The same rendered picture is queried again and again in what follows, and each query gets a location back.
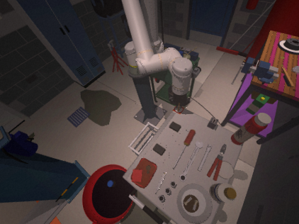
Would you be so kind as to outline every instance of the floor drain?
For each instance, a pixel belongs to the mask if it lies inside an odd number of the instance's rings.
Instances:
[[[70,117],[68,117],[67,120],[69,120],[69,122],[72,123],[73,126],[78,127],[89,116],[90,113],[80,107]]]

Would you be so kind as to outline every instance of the purple shelf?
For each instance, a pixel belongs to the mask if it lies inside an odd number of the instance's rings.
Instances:
[[[250,82],[252,81],[252,73],[249,73],[246,75],[245,80],[243,81],[243,84],[241,86],[241,89],[239,90],[239,93],[232,105],[232,108],[235,106],[235,104],[239,101],[243,93],[246,91],[246,89],[249,87]],[[247,107],[252,104],[254,100],[251,97],[248,97],[248,99],[241,105],[239,110],[233,115],[233,117],[230,119],[230,123],[233,123],[237,126],[243,126],[253,115],[248,113],[246,111]],[[277,109],[277,103],[276,101],[274,104],[266,103],[265,106],[263,106],[255,115],[259,113],[266,113],[271,117],[271,122],[268,124],[268,127],[265,130],[262,130],[258,136],[266,137],[273,128],[274,118],[276,114]]]

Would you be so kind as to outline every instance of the tabletop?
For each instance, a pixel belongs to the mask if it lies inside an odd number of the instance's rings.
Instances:
[[[175,122],[181,126],[179,132],[169,128],[169,125],[172,122]],[[216,130],[212,130],[211,128],[207,127],[208,122],[208,120],[190,111],[187,111],[186,109],[182,114],[172,112],[162,124],[156,135],[147,144],[147,146],[139,154],[139,156],[123,176],[123,178],[135,189],[137,189],[138,192],[140,192],[159,210],[161,210],[165,215],[169,216],[176,223],[189,223],[189,221],[182,216],[177,205],[177,198],[179,196],[180,190],[187,185],[197,184],[204,188],[208,193],[208,196],[210,196],[209,190],[212,185],[229,182],[229,179],[223,179],[220,176],[218,177],[217,181],[214,181],[213,177],[215,172],[213,172],[211,177],[207,176],[207,173],[214,163],[215,158],[220,153],[221,147],[224,144],[227,145],[227,149],[223,155],[223,162],[229,162],[233,168],[235,168],[237,159],[242,149],[241,145],[235,145],[232,143],[230,138],[233,132],[221,127],[220,125]],[[191,144],[186,147],[185,152],[182,154],[182,157],[179,160],[175,170],[173,170],[174,164],[184,148],[184,140],[186,139],[189,131],[192,129],[195,130],[196,134],[194,135]],[[195,149],[195,143],[198,141],[203,143],[203,147],[198,151],[198,154],[196,155],[193,164],[186,175],[186,180],[181,181],[179,176],[183,174]],[[159,144],[166,149],[162,156],[153,151],[153,147],[156,144]],[[212,145],[212,150],[208,154],[205,164],[203,165],[203,169],[200,172],[198,171],[198,167],[203,159],[208,145]],[[157,170],[154,173],[152,180],[144,189],[137,186],[131,180],[132,171],[136,168],[142,158],[146,158],[157,165]],[[163,175],[163,172],[166,172],[167,175],[164,178],[160,190],[156,194],[156,187]],[[176,183],[175,189],[171,188],[170,183],[172,181]],[[166,188],[171,189],[171,195],[167,195],[165,193]],[[159,200],[161,195],[164,195],[165,197],[164,202]],[[212,223],[220,205],[220,203],[212,199],[212,197],[211,201],[213,209],[209,218],[204,222],[205,224]]]
[[[271,66],[277,67],[279,78],[274,80],[272,84],[262,84],[258,77],[253,76],[251,84],[260,86],[261,88],[273,91],[277,94],[281,94],[282,96],[293,99],[294,101],[299,101],[299,75],[292,72],[292,68],[299,65],[298,55],[289,54],[278,47],[278,43],[280,41],[287,40],[289,38],[299,39],[299,37],[285,33],[279,33],[272,30],[269,32],[260,60],[269,62]],[[282,66],[286,68],[287,73],[294,83],[293,87],[285,84]]]

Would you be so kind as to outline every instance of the blue door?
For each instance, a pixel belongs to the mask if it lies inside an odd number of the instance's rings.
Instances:
[[[223,38],[236,0],[193,0],[190,29]]]
[[[0,203],[73,198],[87,177],[75,164],[35,153],[14,155],[27,164],[11,159],[0,150]]]
[[[97,76],[104,70],[103,65],[69,0],[47,0],[47,2],[86,66],[94,77]]]
[[[45,0],[18,0],[18,3],[82,85],[93,79],[94,75],[86,66],[72,42],[69,41],[65,28],[60,25],[47,2]]]

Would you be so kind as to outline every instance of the pliers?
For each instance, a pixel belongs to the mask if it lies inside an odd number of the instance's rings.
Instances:
[[[221,147],[219,155],[216,157],[213,165],[210,167],[210,170],[209,170],[209,172],[207,174],[207,176],[210,177],[210,175],[212,175],[212,173],[214,171],[214,168],[216,167],[216,165],[218,165],[217,169],[216,169],[216,172],[214,174],[214,178],[213,178],[214,181],[217,181],[218,174],[220,172],[220,168],[221,168],[221,164],[222,164],[223,155],[224,155],[225,151],[226,151],[226,144],[224,144]]]

